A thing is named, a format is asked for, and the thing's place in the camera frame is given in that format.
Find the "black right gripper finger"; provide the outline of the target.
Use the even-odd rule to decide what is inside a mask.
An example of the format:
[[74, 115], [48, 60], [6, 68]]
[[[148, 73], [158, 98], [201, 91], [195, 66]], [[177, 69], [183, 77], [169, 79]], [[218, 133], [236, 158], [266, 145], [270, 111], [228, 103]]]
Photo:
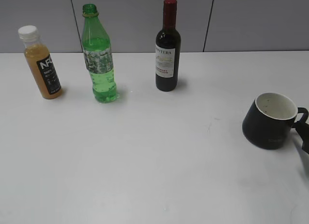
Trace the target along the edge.
[[294, 128], [303, 141], [302, 150], [309, 154], [309, 125], [307, 123], [295, 123]]

